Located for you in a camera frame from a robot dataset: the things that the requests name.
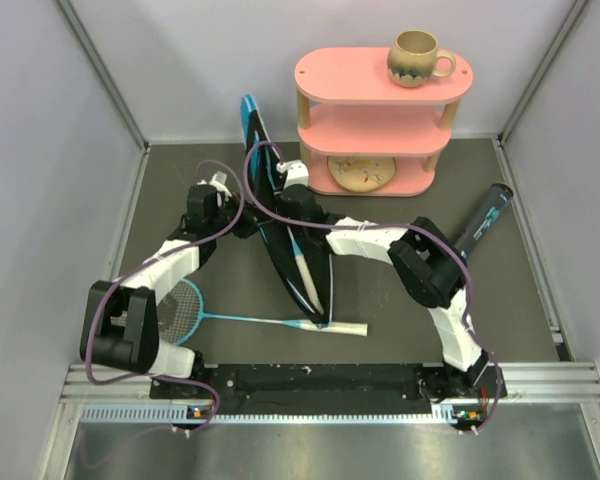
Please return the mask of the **black shuttlecock tube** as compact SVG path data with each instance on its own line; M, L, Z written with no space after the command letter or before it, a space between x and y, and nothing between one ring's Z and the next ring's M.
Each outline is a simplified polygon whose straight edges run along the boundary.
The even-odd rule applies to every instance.
M468 259L480 239L510 205L513 197L513 190L503 183L494 183L486 190L454 239L454 248L463 259Z

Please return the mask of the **blue badminton racket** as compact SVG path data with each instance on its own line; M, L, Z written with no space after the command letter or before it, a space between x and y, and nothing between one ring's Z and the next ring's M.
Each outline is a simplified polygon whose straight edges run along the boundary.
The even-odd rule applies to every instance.
M298 330L366 337L368 325L363 323L331 322L318 326L308 319L265 319L247 316L214 314L205 310L203 295L192 281L184 279L158 303L157 321L160 339L182 345L198 330L203 320L228 320L280 325Z
M304 288L307 292L308 298L311 301L311 304L313 305L313 309L317 313L323 314L324 309L320 302L320 299L318 296L318 291L316 289L315 283L311 276L309 266L306 262L305 256L302 253L302 250L300 249L300 247L299 247L298 243L296 242L290 229L288 229L288 234L289 234L289 237L291 240L291 246L292 246L292 250L293 250L293 254L294 254L294 260L295 260L296 266L298 268L300 277L302 279Z

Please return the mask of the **blue sport racket bag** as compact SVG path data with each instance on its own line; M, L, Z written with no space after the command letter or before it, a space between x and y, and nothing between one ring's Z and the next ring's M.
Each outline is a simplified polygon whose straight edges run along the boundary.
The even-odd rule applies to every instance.
M246 94L241 98L240 116L246 153L244 184L249 190L251 204L268 217L268 222L259 231L261 238L292 299L314 324L327 326L332 322L334 310L332 252L326 242L329 231L292 226L279 217L277 195L284 190L281 176L276 171L276 164L283 162L280 149L269 138L253 95ZM313 309L308 298L294 260L288 229L305 256L324 309L323 314Z

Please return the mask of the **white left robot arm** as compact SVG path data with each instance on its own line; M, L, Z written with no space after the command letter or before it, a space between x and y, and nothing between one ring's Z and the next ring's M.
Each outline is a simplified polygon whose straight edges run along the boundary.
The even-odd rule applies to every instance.
M185 396L206 387L204 361L186 347L162 339L158 305L180 282L198 271L225 235L248 236L257 219L244 211L245 201L225 185L218 172L190 188L187 212L160 249L114 281L97 281L88 293L80 357L91 382L104 385L94 364L132 375L168 376Z

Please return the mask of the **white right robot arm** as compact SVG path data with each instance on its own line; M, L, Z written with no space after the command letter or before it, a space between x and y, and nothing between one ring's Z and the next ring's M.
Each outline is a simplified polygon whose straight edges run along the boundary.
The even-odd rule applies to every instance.
M283 190L275 200L279 214L299 228L302 244L329 256L356 256L392 265L411 298L428 309L443 347L449 388L467 396L484 380L488 353L474 338L467 308L468 256L509 206L513 190L489 187L451 242L426 217L405 227L383 227L328 214L303 185Z

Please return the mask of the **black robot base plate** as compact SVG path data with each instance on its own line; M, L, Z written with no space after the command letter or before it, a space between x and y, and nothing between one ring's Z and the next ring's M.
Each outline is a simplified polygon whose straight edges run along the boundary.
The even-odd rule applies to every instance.
M221 415L416 414L507 395L492 366L474 380L441 364L220 364L200 380L219 394Z

